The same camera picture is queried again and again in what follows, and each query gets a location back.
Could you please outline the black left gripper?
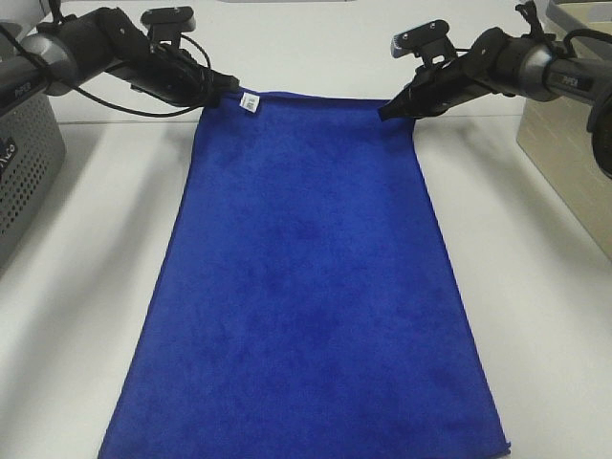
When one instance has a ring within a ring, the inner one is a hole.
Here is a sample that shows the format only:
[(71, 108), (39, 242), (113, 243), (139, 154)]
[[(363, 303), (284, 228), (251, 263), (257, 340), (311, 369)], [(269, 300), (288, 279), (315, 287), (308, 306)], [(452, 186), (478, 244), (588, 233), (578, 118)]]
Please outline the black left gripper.
[(212, 92), (240, 90), (237, 77), (202, 66), (180, 46), (176, 49), (169, 44), (155, 44), (138, 29), (113, 29), (107, 38), (114, 53), (107, 73), (169, 105), (203, 106)]

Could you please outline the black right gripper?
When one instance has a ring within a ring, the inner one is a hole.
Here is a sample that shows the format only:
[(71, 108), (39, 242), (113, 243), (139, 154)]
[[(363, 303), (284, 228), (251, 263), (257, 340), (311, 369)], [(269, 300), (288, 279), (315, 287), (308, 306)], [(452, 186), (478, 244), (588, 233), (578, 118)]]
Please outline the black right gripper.
[(378, 109), (380, 120), (437, 117), (488, 94), (506, 95), (492, 77), (506, 44), (505, 40), (474, 43), (461, 56), (447, 40), (408, 45), (406, 50), (421, 58), (424, 65), (412, 82)]

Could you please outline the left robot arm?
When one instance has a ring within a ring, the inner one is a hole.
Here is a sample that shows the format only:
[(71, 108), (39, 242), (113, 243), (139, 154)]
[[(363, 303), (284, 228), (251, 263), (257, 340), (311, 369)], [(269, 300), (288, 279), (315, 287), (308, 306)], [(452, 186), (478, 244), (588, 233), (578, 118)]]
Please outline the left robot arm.
[(222, 94), (237, 92), (238, 78), (198, 63), (181, 42), (195, 29), (190, 7), (145, 11), (137, 28), (119, 8), (99, 8), (80, 17), (40, 23), (22, 41), (8, 39), (16, 54), (1, 64), (1, 112), (41, 93), (62, 96), (106, 73), (140, 93), (173, 106), (179, 116), (215, 107)]

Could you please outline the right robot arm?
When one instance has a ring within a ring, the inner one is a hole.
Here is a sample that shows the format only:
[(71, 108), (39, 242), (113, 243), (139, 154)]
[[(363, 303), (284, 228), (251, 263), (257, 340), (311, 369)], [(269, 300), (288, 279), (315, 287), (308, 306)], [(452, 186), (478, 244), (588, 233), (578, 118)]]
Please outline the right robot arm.
[(570, 40), (558, 42), (548, 33), (513, 37), (499, 28), (458, 50), (448, 30), (446, 21), (434, 20), (393, 36), (393, 57), (415, 55), (423, 63), (404, 89), (379, 108), (381, 120), (438, 117), (489, 94), (540, 102), (566, 97), (590, 106), (586, 130), (595, 162), (605, 175), (611, 173), (610, 62), (578, 57)]

